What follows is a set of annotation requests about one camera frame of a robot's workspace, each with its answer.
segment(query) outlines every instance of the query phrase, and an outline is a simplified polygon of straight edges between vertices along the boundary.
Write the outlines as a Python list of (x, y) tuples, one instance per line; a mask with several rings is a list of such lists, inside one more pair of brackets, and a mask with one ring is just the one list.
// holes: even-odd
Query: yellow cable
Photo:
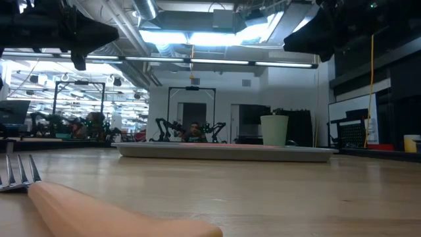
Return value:
[(368, 105), (368, 118), (367, 118), (367, 129), (366, 139), (364, 142), (364, 148), (367, 148), (368, 140), (368, 128), (370, 126), (370, 114), (371, 114), (371, 99), (373, 96), (373, 83), (374, 83), (374, 34), (371, 35), (371, 83), (370, 83), (370, 104)]
[[(319, 81), (320, 81), (320, 57), (317, 57), (317, 63), (319, 65), (318, 69), (317, 69), (317, 111), (318, 111), (318, 105), (319, 105)], [(318, 116), (316, 116), (316, 139), (314, 140), (314, 146), (313, 147), (317, 147), (317, 139), (318, 139)]]

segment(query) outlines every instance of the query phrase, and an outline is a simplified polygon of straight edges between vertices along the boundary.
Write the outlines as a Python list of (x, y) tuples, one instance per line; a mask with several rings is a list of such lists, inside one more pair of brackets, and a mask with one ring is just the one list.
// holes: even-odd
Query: person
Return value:
[(190, 131), (182, 136), (184, 142), (208, 142), (206, 134), (200, 131), (200, 125), (198, 122), (192, 122), (190, 125)]

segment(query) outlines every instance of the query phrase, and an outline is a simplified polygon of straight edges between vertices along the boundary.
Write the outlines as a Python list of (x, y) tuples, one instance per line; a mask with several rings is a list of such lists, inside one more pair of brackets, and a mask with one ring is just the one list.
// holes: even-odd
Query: whiteboard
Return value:
[[(329, 105), (329, 123), (337, 119), (345, 119), (347, 117), (346, 112), (357, 110), (357, 109), (368, 109), (368, 104), (370, 103), (370, 95), (364, 95), (346, 101), (340, 101), (337, 103), (332, 103)], [(378, 123), (377, 123), (377, 103), (376, 103), (376, 94), (372, 94), (371, 101), (371, 112), (370, 112), (370, 129), (368, 136), (368, 144), (379, 144), (379, 134), (378, 134)], [(336, 124), (329, 124), (330, 126), (330, 135), (334, 138), (337, 138), (337, 127)]]

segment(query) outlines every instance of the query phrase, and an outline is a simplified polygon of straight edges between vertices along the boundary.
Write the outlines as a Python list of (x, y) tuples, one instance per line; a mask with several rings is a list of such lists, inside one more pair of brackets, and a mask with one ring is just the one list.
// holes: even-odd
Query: yellow cup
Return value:
[(403, 141), (405, 144), (405, 152), (416, 153), (416, 142), (414, 140), (421, 140), (420, 135), (405, 135)]

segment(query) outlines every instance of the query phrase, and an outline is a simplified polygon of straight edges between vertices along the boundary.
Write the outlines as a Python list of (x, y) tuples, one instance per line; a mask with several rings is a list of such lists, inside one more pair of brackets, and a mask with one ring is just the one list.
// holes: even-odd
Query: red object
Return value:
[(380, 151), (395, 151), (393, 144), (367, 144), (369, 149), (375, 149)]

